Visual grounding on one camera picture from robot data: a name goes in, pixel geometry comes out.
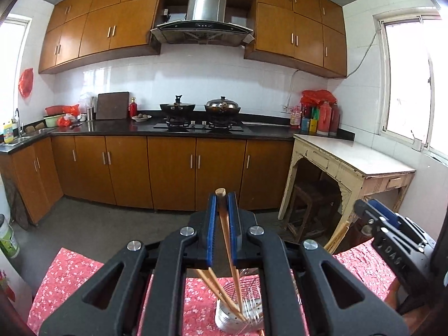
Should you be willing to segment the person's right hand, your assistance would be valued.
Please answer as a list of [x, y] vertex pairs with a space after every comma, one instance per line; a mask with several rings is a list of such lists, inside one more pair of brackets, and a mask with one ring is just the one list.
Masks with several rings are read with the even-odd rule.
[[399, 304], [400, 288], [401, 284], [396, 277], [388, 288], [388, 294], [384, 299], [384, 303], [402, 313], [402, 318], [408, 326], [410, 335], [414, 335], [429, 317], [431, 308], [426, 304], [415, 303], [413, 300], [410, 304]]

